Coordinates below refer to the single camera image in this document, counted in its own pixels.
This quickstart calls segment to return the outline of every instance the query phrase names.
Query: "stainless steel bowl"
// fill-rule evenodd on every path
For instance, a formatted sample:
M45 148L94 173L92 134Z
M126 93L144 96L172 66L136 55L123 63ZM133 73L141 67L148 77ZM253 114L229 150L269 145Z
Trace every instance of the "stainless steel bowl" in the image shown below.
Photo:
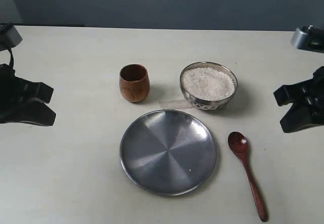
M207 100L203 100L203 99L200 99L200 98L197 98L197 97L191 95L183 86L183 73L185 71L193 69L193 68L212 68L217 71L228 74L234 83L234 93L232 95L230 95L229 97L227 97L223 100L219 100L219 101L207 101ZM215 110L219 107L224 106L234 97L234 95L237 91L237 87L238 87L238 81L237 81L237 78L234 75L234 73L232 71L230 71L228 68L226 68L225 66L222 66L217 63L212 63L212 62L192 63L192 64L188 65L187 67L185 67L180 74L180 88L181 88L184 98L186 98L186 100L190 104L192 104L194 107L196 107L198 109L202 109L202 110Z

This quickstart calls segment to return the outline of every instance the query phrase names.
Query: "spoon handle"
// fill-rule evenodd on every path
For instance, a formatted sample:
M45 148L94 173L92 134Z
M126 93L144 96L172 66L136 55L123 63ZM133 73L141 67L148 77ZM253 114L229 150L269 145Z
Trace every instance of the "spoon handle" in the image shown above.
M247 176L248 176L248 179L249 179L250 187L251 187L251 190L252 190L254 202L255 202L255 205L257 207L259 217L263 222L266 222L266 221L268 221L268 213L267 213L267 210L265 208L265 204L264 204L264 202L262 200L261 194L260 194L260 192L258 190L257 184L256 184L256 182L254 180L254 177L253 177L252 173L251 173L249 163L248 163L247 159L242 160L242 163L243 163L243 166L245 168L245 171L247 172Z

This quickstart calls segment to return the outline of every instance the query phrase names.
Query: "plate rim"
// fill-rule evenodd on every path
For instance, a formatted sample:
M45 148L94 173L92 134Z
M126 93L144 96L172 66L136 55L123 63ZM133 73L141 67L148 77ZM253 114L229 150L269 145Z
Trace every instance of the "plate rim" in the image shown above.
M184 191L181 191L181 192L174 192L174 193L161 193L161 192L157 192L157 191L154 191L154 190L151 190L151 189L148 189L144 186L142 186L140 183L138 183L133 177L132 175L128 172L125 164L124 164L124 160L123 160L123 144L124 144L124 138L126 136L126 133L129 131L129 129L137 122L139 121L140 119L142 119L143 117L147 116L147 115L150 115L150 114L155 114L155 113L160 113L160 112L166 112L166 111L172 111L172 112L176 112L176 113L180 113L180 114L185 114L191 118L193 118L194 120L196 120L197 122L199 122L203 128L207 131L210 139L212 140L212 146L213 146L213 149L214 149L214 154L213 154L213 162L211 164L211 167L209 169L209 172L208 174L206 174L206 176L199 182L197 183L195 186L187 189L187 190L184 190ZM146 114L143 114L142 116L138 117L134 122L132 122L130 124L130 126L128 126L128 128L126 129L126 131L124 132L123 134L123 137L121 138L121 141L120 141L120 146L119 146L119 159L120 159L120 162L121 162L121 166L123 167L123 170L124 172L126 173L127 177L138 187L140 187L141 189L143 190L146 190L150 193L153 193L153 194L157 194L157 195L162 195L162 196L178 196L178 195L183 195L183 194L186 194L188 192L191 192L193 190L195 190L196 188L198 188L199 186L201 186L209 177L210 175L212 174L214 168L215 168L215 165L216 165L216 159L217 159L217 148L216 148L216 144L215 144L215 139L213 138L210 130L206 127L206 125L204 123L202 123L199 119L197 119L196 117L194 117L193 115L190 115L188 113L185 113L183 111L179 111L179 110L172 110L172 109L159 109L159 110L154 110L154 111L150 111Z

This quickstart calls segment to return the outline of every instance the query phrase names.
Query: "bowl rim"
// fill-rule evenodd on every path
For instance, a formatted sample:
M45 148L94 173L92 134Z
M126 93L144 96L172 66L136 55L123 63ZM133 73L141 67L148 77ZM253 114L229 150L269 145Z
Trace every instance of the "bowl rim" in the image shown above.
M235 87L235 83L234 83L234 92L233 92L233 94L231 94L230 96L228 96L228 97L226 97L226 98L224 98L222 100L216 100L215 101L215 100L205 100L205 99L201 99L201 98L196 97L196 96L194 96L194 95L192 95L191 93L188 92L188 90L184 87L184 85L182 83L182 80L181 80L181 78L183 77L184 72L187 71L187 70L189 70L188 67L190 67L192 65L195 65L195 64L203 64L203 63L212 64L212 65L217 65L217 66L223 67L224 69L226 69L227 71L229 71L233 75L233 77L235 78L235 82L236 82L236 87ZM238 80L237 80L236 75L229 68L225 67L224 65L219 64L219 63L209 62L209 61L200 61L200 62L195 62L195 63L192 63L192 64L187 65L181 71L181 73L180 73L180 86L183 88L183 90L185 90L189 94L189 96L192 96L192 97L194 97L196 99L199 99L201 101L206 101L206 102L222 102L222 101L228 100L228 99L230 99L231 97L234 96L234 94L236 93L236 91L238 89Z

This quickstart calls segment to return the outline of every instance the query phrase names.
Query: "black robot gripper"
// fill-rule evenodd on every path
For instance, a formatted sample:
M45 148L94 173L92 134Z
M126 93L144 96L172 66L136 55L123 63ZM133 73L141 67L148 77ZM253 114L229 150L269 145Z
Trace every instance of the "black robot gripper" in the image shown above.
M310 80L281 86L274 97L279 106L293 104L280 121L285 133L324 125L324 66Z
M56 114L49 103L54 89L42 82L31 82L15 76L11 48L22 41L13 24L0 26L0 51L8 50L10 63L0 64L0 123L27 123L51 126Z

